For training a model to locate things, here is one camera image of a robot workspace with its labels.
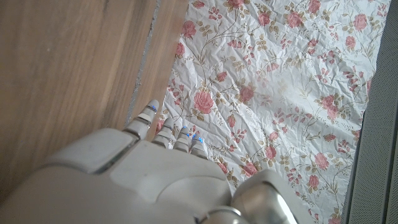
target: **white fabric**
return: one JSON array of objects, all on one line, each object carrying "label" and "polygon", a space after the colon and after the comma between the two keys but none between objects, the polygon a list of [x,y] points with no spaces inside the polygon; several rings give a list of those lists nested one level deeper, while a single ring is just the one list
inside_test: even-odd
[{"label": "white fabric", "polygon": [[273,169],[316,223],[340,223],[388,7],[190,1],[160,118],[200,133],[233,191]]}]

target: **pink rose print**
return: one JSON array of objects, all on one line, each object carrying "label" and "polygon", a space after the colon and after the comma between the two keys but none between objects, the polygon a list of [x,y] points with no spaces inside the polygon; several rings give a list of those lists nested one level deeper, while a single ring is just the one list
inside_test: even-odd
[{"label": "pink rose print", "polygon": [[347,36],[347,38],[346,38],[346,46],[349,47],[351,50],[354,50],[355,38],[352,37],[352,36]]},{"label": "pink rose print", "polygon": [[228,173],[228,169],[225,167],[224,164],[219,163],[218,166],[221,168],[221,170],[224,172],[224,174]]},{"label": "pink rose print", "polygon": [[243,170],[244,170],[246,176],[248,176],[248,177],[250,177],[250,176],[252,176],[252,175],[254,175],[254,174],[257,173],[257,169],[256,169],[256,167],[253,165],[252,162],[248,162],[248,163],[246,164],[246,166],[243,167]]},{"label": "pink rose print", "polygon": [[334,121],[338,115],[338,107],[333,104],[334,100],[335,97],[333,95],[329,95],[322,99],[322,107],[327,110],[328,116],[332,121]]},{"label": "pink rose print", "polygon": [[336,136],[333,134],[327,134],[324,135],[323,138],[325,138],[325,141],[331,142],[332,140],[335,140]]},{"label": "pink rose print", "polygon": [[338,114],[338,107],[337,106],[332,106],[328,108],[328,116],[332,121],[334,121],[337,118]]},{"label": "pink rose print", "polygon": [[195,94],[193,101],[195,102],[195,108],[200,110],[203,114],[209,114],[211,112],[213,100],[211,99],[210,93],[200,91]]},{"label": "pink rose print", "polygon": [[228,0],[228,3],[237,9],[239,6],[243,5],[244,0]]},{"label": "pink rose print", "polygon": [[324,99],[322,100],[322,107],[324,109],[328,109],[329,107],[333,106],[334,100],[335,100],[335,97],[333,95],[324,97]]},{"label": "pink rose print", "polygon": [[254,96],[254,91],[251,86],[245,86],[240,91],[242,102],[249,101]]},{"label": "pink rose print", "polygon": [[225,77],[226,77],[226,72],[220,72],[219,74],[217,74],[216,80],[222,82],[225,80]]},{"label": "pink rose print", "polygon": [[369,90],[371,89],[372,78],[366,81],[366,93],[369,94]]},{"label": "pink rose print", "polygon": [[158,122],[156,124],[156,133],[155,134],[159,133],[159,131],[162,128],[163,124],[164,124],[164,120],[161,120],[161,119],[158,120]]},{"label": "pink rose print", "polygon": [[193,5],[193,7],[200,9],[201,7],[205,6],[205,3],[196,0],[192,3],[192,5]]},{"label": "pink rose print", "polygon": [[318,184],[319,184],[318,177],[315,175],[311,175],[310,176],[310,186],[312,188],[315,188],[315,187],[318,187]]},{"label": "pink rose print", "polygon": [[228,43],[228,46],[231,46],[231,47],[233,47],[233,48],[241,48],[242,47],[242,42],[238,42],[238,41],[236,41],[236,40],[231,40],[229,43]]},{"label": "pink rose print", "polygon": [[271,69],[274,71],[275,69],[279,68],[279,65],[277,63],[271,63]]},{"label": "pink rose print", "polygon": [[175,105],[181,104],[181,98],[178,98],[177,100],[175,100],[175,101],[174,101],[174,104],[175,104]]},{"label": "pink rose print", "polygon": [[192,36],[197,33],[197,30],[195,29],[195,25],[192,21],[187,21],[184,23],[182,26],[182,34],[184,37],[188,37],[192,39]]},{"label": "pink rose print", "polygon": [[269,140],[273,141],[273,140],[277,139],[278,137],[279,137],[278,132],[274,131],[273,133],[271,133],[269,135]]},{"label": "pink rose print", "polygon": [[366,16],[364,14],[356,15],[355,20],[354,20],[355,29],[358,31],[365,29],[366,22],[367,22],[367,20],[366,20]]},{"label": "pink rose print", "polygon": [[328,55],[329,55],[330,57],[335,57],[335,53],[334,53],[332,50],[328,52]]},{"label": "pink rose print", "polygon": [[321,3],[318,0],[311,0],[308,6],[308,10],[312,13],[317,13],[320,7]]},{"label": "pink rose print", "polygon": [[315,49],[309,49],[309,50],[308,50],[308,53],[309,53],[310,55],[314,54],[314,53],[315,53]]},{"label": "pink rose print", "polygon": [[328,224],[340,224],[340,219],[339,218],[331,218],[331,219],[329,219]]},{"label": "pink rose print", "polygon": [[220,10],[216,9],[216,7],[212,7],[211,10],[209,10],[208,12],[210,14],[209,19],[217,20],[223,17],[221,14],[218,14]]},{"label": "pink rose print", "polygon": [[361,134],[361,130],[357,130],[357,131],[355,131],[354,136],[359,139],[360,134]]},{"label": "pink rose print", "polygon": [[263,12],[259,15],[259,23],[262,26],[268,25],[269,24],[269,16],[267,13]]},{"label": "pink rose print", "polygon": [[309,46],[309,47],[315,47],[315,46],[317,45],[318,41],[319,41],[319,40],[312,39],[312,40],[310,40],[310,42],[308,43],[308,46]]},{"label": "pink rose print", "polygon": [[233,114],[228,117],[227,122],[231,128],[235,126],[236,119]]},{"label": "pink rose print", "polygon": [[273,145],[270,145],[266,149],[266,156],[268,159],[273,159],[276,156],[276,150]]},{"label": "pink rose print", "polygon": [[328,159],[320,152],[315,155],[315,163],[323,170],[329,166]]},{"label": "pink rose print", "polygon": [[291,12],[287,16],[287,23],[289,24],[290,28],[298,27],[303,23],[303,19],[297,12]]},{"label": "pink rose print", "polygon": [[182,58],[182,55],[185,53],[185,47],[181,43],[178,43],[177,45],[177,50],[175,54],[177,55],[178,58]]}]

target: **leaf pattern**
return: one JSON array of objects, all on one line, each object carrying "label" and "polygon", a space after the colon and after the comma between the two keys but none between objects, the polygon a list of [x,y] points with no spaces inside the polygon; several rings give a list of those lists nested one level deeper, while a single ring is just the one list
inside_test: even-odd
[{"label": "leaf pattern", "polygon": [[159,123],[201,133],[233,189],[273,169],[340,223],[389,4],[191,1]]}]

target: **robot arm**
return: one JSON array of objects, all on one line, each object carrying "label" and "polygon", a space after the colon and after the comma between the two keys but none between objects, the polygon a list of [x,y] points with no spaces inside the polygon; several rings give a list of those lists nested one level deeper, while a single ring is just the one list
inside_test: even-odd
[{"label": "robot arm", "polygon": [[2,223],[311,223],[293,190],[264,170],[232,197],[203,139],[167,119],[145,141],[159,103],[123,131],[100,129],[51,156],[0,207]]}]

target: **floral fabric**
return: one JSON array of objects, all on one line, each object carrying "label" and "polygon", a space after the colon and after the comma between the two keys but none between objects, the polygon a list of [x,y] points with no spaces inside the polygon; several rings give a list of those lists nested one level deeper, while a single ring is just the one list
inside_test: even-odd
[{"label": "floral fabric", "polygon": [[388,8],[190,1],[160,126],[200,133],[233,192],[272,169],[315,223],[340,223]]}]

